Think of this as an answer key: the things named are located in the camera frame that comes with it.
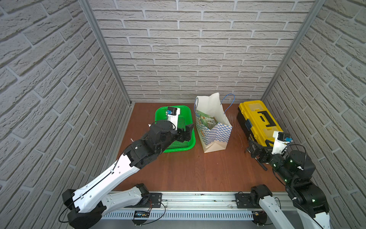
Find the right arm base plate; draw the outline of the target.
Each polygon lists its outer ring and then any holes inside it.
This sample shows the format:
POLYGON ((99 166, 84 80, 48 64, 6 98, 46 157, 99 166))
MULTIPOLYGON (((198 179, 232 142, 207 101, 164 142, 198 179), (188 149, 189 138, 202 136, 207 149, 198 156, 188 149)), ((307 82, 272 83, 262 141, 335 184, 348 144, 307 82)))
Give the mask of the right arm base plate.
POLYGON ((252 193, 238 192, 235 194, 235 200, 238 209, 255 209, 258 207, 252 193))

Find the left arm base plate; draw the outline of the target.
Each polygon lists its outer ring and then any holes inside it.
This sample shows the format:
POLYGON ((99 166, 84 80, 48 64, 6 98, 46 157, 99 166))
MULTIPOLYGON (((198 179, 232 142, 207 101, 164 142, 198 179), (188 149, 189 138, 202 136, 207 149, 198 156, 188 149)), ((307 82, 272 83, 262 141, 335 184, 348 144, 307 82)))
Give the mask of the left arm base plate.
POLYGON ((133 206, 127 208, 160 208, 162 202, 162 193, 153 192, 142 197, 141 201, 133 206))

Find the white blue checkered paper bag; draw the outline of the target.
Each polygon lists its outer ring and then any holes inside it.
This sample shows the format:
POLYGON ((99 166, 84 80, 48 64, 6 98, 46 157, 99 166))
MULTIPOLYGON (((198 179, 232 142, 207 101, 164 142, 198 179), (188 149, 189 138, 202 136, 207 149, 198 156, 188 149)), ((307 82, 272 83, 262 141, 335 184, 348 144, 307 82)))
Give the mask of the white blue checkered paper bag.
POLYGON ((226 116, 227 108, 223 102, 227 97, 235 101, 230 93, 222 97, 219 93, 210 96, 197 96, 194 103, 196 128, 204 153, 225 150, 231 136, 233 126, 226 116))

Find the green plastic basket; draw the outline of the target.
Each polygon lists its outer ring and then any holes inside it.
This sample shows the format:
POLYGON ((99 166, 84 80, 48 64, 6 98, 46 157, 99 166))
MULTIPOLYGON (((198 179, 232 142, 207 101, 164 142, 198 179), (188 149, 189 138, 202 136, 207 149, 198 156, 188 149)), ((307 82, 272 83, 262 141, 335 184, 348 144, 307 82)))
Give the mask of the green plastic basket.
MULTIPOLYGON (((193 124, 193 117, 189 107, 180 105, 180 106, 172 106, 180 109, 180 114, 178 115, 177 127, 185 129, 185 126, 188 124, 193 124)), ((168 106, 160 107, 155 112, 155 121, 157 120, 167 120, 166 111, 168 110, 168 106)), ((164 153, 173 153, 173 152, 183 152, 193 149, 195 146, 195 132, 192 131, 192 137, 190 141, 179 142, 174 141, 165 151, 164 153)))

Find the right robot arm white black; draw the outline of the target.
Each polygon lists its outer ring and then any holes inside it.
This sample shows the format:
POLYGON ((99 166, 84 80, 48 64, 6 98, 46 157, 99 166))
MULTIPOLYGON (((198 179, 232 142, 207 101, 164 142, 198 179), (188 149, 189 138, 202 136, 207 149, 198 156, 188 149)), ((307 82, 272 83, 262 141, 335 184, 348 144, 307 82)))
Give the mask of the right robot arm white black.
POLYGON ((272 172, 285 186, 306 229, 329 229, 329 204, 324 192, 312 181, 315 164, 305 150, 292 150, 289 141, 266 141, 266 145, 250 140, 247 151, 263 165, 268 163, 272 172))

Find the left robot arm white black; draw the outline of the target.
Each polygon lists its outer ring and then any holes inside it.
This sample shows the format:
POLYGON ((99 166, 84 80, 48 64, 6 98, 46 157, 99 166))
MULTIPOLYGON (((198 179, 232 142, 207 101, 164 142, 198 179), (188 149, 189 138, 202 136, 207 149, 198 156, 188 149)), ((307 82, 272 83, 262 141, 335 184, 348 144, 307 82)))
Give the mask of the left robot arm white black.
POLYGON ((67 223, 75 229, 89 229, 113 211, 130 206, 144 206, 149 191, 144 184, 112 193, 124 180, 158 158, 173 142, 190 141, 193 124, 177 128, 168 120, 158 120, 141 139, 132 142, 103 173, 79 189, 68 189, 62 199, 69 210, 67 223))

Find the green soup packet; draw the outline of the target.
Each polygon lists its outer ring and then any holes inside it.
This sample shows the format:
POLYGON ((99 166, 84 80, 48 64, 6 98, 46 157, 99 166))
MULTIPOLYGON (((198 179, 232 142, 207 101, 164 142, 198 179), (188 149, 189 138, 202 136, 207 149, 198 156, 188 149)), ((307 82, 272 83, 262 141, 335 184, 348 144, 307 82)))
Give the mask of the green soup packet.
POLYGON ((211 130, 218 124, 218 121, 215 119, 215 117, 211 117, 208 114, 196 113, 196 124, 211 130))

